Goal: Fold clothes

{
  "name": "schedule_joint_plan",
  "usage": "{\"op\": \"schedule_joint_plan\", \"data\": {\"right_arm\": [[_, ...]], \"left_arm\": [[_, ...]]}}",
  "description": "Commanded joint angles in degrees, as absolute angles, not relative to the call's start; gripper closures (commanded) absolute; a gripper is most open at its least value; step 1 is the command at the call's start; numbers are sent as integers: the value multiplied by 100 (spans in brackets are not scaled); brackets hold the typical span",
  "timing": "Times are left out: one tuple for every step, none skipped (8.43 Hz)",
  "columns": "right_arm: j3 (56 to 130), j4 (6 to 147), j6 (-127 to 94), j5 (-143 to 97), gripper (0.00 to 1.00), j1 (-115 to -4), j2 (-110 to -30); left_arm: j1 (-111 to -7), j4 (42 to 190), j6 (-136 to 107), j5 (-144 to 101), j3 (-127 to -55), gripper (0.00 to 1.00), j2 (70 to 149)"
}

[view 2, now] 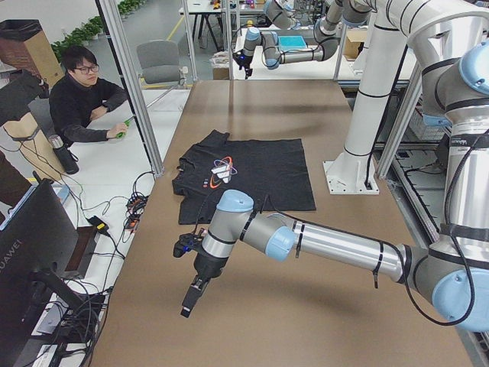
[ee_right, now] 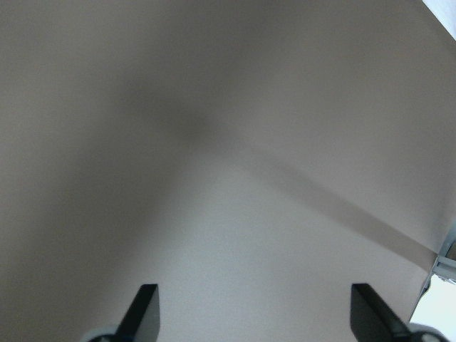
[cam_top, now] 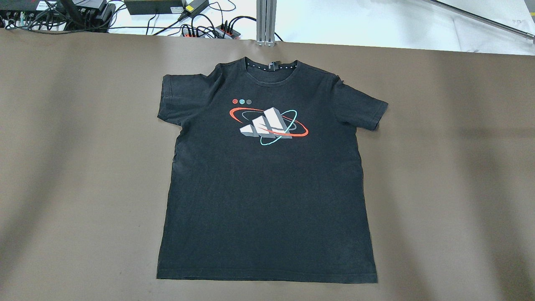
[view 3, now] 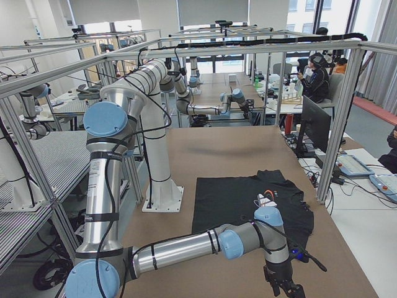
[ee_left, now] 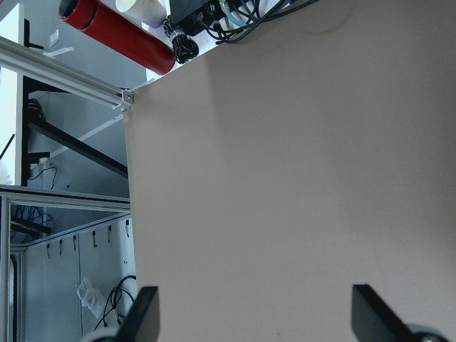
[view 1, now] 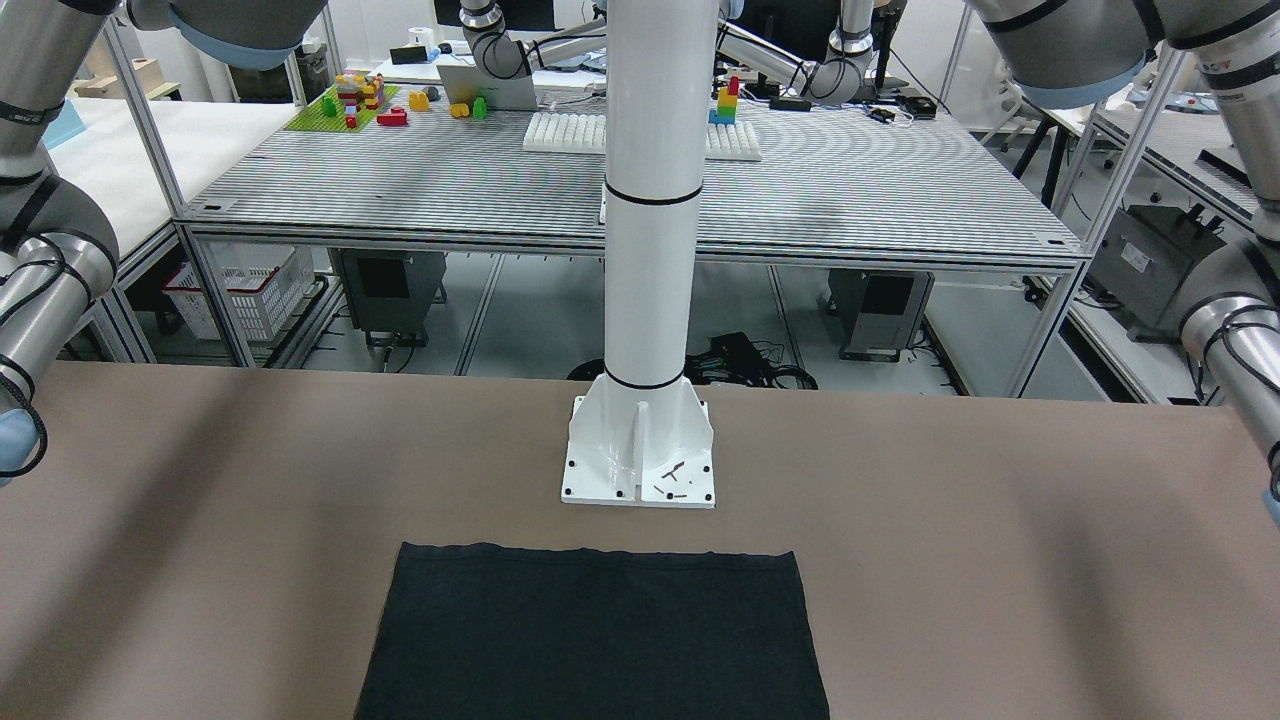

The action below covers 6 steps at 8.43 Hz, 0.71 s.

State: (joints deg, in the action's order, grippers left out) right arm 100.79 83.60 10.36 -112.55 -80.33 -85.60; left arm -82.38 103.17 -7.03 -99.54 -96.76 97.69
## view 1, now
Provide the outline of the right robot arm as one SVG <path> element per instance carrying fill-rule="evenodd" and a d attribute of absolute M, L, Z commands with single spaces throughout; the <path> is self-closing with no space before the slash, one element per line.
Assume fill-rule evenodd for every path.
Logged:
<path fill-rule="evenodd" d="M 38 378 L 116 275 L 110 220 L 38 150 L 118 8 L 115 1 L 3 4 L 1 225 L 3 255 L 13 260 L 1 296 L 4 482 L 42 461 L 49 432 L 33 406 Z M 323 3 L 128 1 L 124 8 L 138 29 L 177 29 L 225 64 L 268 69 L 301 44 Z"/>

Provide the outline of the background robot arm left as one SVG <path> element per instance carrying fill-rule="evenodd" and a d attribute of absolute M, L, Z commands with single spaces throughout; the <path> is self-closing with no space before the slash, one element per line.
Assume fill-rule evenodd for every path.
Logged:
<path fill-rule="evenodd" d="M 512 36 L 507 1 L 462 1 L 460 28 L 474 63 L 494 79 L 518 79 L 536 70 L 557 67 L 576 56 L 602 50 L 607 45 L 607 3 L 591 1 L 591 19 L 559 29 L 539 40 Z"/>

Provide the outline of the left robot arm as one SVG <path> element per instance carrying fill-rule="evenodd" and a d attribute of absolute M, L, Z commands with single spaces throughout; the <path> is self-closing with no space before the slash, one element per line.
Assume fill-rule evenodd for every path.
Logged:
<path fill-rule="evenodd" d="M 1249 240 L 1202 260 L 1174 300 L 1187 354 L 1263 455 L 1277 515 L 1277 33 L 1275 1 L 974 1 L 1015 83 L 1043 109 L 1102 102 L 1165 46 L 1194 61 L 1254 197 Z"/>

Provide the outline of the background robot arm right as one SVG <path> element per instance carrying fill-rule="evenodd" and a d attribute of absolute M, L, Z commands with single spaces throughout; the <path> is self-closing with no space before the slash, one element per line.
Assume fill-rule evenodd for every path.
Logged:
<path fill-rule="evenodd" d="M 717 50 L 801 100 L 836 106 L 869 100 L 873 1 L 733 1 Z"/>

